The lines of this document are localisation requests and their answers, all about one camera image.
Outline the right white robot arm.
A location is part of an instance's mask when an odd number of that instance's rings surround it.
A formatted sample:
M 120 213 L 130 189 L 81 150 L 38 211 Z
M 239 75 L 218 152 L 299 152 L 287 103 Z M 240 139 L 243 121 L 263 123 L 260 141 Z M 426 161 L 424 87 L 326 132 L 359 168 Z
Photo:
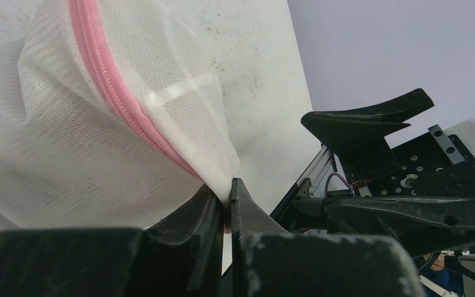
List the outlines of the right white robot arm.
M 475 119 L 428 131 L 395 148 L 386 136 L 434 105 L 417 88 L 344 111 L 312 111 L 302 125 L 338 159 L 344 189 L 303 190 L 291 206 L 293 230 L 382 235 L 412 256 L 475 245 Z

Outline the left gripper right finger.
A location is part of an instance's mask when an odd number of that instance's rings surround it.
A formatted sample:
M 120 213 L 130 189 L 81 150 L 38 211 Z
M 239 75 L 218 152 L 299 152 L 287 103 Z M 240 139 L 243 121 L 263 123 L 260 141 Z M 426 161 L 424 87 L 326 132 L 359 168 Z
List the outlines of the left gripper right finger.
M 232 182 L 234 296 L 424 296 L 408 253 L 394 239 L 296 235 Z

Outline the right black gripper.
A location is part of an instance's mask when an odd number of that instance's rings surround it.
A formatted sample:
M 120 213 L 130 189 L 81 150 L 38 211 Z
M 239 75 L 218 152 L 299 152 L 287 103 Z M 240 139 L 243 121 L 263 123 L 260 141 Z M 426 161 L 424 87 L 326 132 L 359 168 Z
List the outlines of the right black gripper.
M 333 153 L 358 151 L 339 159 L 355 191 L 381 197 L 299 199 L 293 227 L 389 236 L 411 256 L 475 246 L 475 198 L 460 198 L 475 197 L 475 155 L 455 134 L 448 138 L 463 158 L 457 163 L 429 132 L 395 148 L 384 139 L 433 106 L 417 88 L 372 106 L 305 114 L 301 124 Z

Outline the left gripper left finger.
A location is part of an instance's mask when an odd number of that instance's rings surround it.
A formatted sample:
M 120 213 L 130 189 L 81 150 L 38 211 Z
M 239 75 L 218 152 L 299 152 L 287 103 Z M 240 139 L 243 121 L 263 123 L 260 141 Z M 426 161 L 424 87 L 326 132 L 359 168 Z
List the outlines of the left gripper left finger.
M 146 230 L 0 231 L 0 296 L 217 296 L 222 227 L 202 186 Z

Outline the white mesh laundry bag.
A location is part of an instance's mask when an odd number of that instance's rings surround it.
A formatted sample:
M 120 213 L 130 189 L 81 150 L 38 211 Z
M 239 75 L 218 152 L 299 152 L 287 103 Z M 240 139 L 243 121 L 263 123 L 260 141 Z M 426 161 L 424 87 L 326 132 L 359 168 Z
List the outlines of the white mesh laundry bag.
M 222 89 L 163 1 L 44 1 L 0 47 L 0 230 L 148 228 L 239 159 Z

